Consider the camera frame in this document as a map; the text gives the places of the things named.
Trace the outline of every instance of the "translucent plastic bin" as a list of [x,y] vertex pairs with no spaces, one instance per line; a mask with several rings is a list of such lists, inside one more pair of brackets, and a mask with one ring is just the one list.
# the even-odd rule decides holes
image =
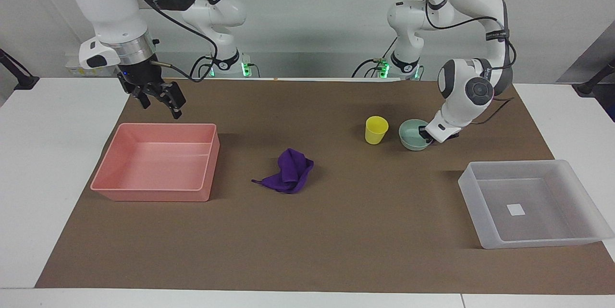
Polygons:
[[485,249],[584,245],[614,236],[564,160],[470,163],[459,187]]
[[90,188],[115,201],[207,201],[219,149],[215,124],[124,123]]

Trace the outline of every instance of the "white square sticker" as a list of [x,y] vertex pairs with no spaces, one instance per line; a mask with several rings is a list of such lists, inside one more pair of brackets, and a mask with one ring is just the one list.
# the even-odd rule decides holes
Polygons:
[[514,204],[514,205],[508,205],[508,211],[510,212],[511,216],[525,216],[525,211],[523,211],[523,207],[521,207],[521,205],[519,205],[518,203]]

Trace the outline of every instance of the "black stand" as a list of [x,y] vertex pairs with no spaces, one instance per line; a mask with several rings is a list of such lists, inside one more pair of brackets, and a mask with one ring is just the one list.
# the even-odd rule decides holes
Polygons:
[[15,77],[19,83],[13,90],[14,91],[29,91],[35,87],[40,80],[37,76],[26,76],[22,70],[19,70],[15,63],[9,58],[6,52],[0,49],[0,63],[6,67]]
[[578,96],[582,98],[595,98],[593,94],[593,88],[598,85],[604,78],[609,76],[610,74],[615,73],[615,59],[608,63],[604,69],[600,70],[591,80],[585,82],[581,85],[573,85],[573,89],[575,89]]

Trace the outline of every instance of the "pink plastic container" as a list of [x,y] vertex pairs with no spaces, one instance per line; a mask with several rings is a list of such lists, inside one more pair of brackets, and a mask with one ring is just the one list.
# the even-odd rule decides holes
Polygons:
[[207,201],[219,150],[215,124],[124,123],[90,188],[114,201]]

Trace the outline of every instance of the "yellow cup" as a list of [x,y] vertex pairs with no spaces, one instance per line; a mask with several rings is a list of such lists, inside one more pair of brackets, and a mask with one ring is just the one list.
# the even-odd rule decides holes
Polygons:
[[380,116],[369,117],[365,122],[365,141],[370,145],[379,144],[386,132],[389,131],[389,122]]

